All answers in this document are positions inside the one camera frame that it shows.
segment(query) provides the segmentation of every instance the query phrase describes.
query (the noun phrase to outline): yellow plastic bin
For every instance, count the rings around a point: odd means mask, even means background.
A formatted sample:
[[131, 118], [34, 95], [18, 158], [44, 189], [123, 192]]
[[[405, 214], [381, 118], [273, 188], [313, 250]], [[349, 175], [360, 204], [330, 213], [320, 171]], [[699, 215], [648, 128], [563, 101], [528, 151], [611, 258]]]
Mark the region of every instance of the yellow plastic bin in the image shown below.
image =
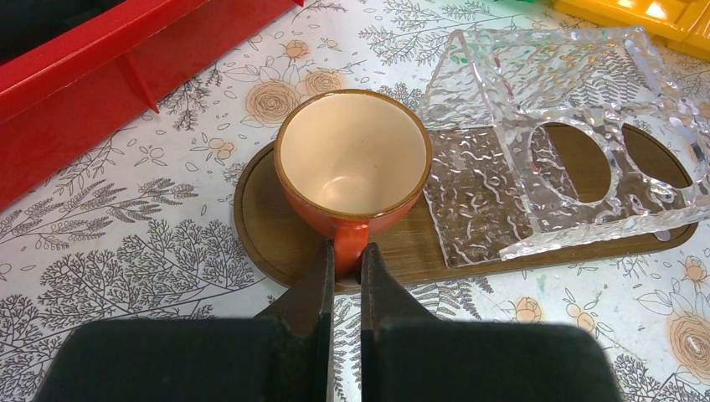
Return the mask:
[[557, 0], [554, 7], [599, 25], [641, 25], [656, 42], [710, 61], [710, 0]]

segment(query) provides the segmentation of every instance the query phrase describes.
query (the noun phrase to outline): tablecloth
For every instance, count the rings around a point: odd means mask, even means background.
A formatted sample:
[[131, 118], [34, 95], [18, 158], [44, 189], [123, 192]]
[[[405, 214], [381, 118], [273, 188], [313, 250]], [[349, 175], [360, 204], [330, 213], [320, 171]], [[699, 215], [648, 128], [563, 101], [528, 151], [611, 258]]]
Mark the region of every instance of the tablecloth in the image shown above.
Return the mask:
[[[308, 0], [292, 9], [161, 100], [160, 114], [145, 112], [2, 211], [0, 400], [30, 400], [82, 323], [250, 317], [275, 300], [285, 289], [246, 256], [233, 194], [299, 102], [364, 88], [414, 109], [453, 29], [593, 27], [513, 0]], [[661, 54], [710, 117], [710, 64]], [[409, 291], [446, 320], [589, 331], [626, 400], [710, 401], [708, 236], [700, 223], [674, 250]], [[334, 342], [335, 394], [359, 400], [358, 296], [336, 297]]]

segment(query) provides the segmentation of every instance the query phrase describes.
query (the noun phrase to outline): mug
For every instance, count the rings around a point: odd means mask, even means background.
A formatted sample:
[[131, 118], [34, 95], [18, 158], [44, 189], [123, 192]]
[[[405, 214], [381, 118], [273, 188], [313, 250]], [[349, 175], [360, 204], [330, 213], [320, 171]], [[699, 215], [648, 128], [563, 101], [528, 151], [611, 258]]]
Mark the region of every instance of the mug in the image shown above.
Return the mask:
[[406, 106], [368, 90], [312, 97], [284, 121], [275, 167], [286, 197], [335, 240], [336, 275], [357, 269], [368, 237], [412, 208], [431, 169], [431, 142]]

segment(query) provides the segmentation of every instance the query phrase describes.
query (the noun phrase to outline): orange cup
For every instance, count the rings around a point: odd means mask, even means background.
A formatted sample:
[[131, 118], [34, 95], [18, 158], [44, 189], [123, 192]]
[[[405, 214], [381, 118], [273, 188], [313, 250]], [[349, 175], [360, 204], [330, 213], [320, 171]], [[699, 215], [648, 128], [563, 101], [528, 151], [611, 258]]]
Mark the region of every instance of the orange cup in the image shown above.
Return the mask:
[[335, 240], [336, 275], [359, 267], [368, 237], [412, 208], [431, 169], [429, 135], [385, 95], [335, 90], [298, 106], [275, 145], [276, 173], [296, 212]]

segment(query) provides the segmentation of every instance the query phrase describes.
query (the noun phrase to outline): wooden tray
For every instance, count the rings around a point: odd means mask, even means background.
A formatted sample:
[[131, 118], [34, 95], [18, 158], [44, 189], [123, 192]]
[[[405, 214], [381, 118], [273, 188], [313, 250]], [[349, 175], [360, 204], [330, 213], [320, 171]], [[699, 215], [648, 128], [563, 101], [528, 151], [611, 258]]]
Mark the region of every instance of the wooden tray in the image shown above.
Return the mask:
[[[551, 125], [546, 129], [580, 199], [601, 198], [609, 188], [610, 177], [609, 165], [601, 151], [590, 152], [597, 146], [569, 126]], [[677, 159], [653, 137], [632, 126], [624, 126], [624, 135], [631, 156], [644, 172], [676, 187], [691, 182]], [[276, 177], [273, 149], [273, 143], [264, 147], [244, 170], [234, 195], [234, 221], [247, 255], [256, 266], [275, 281], [289, 286], [306, 274], [323, 237], [288, 204]], [[449, 270], [429, 207], [422, 197], [404, 219], [373, 241], [379, 244], [392, 276], [406, 284], [666, 250], [690, 239], [696, 227], [697, 224], [689, 224], [673, 229], [668, 241], [642, 234]], [[339, 291], [354, 288], [357, 287], [337, 286]]]

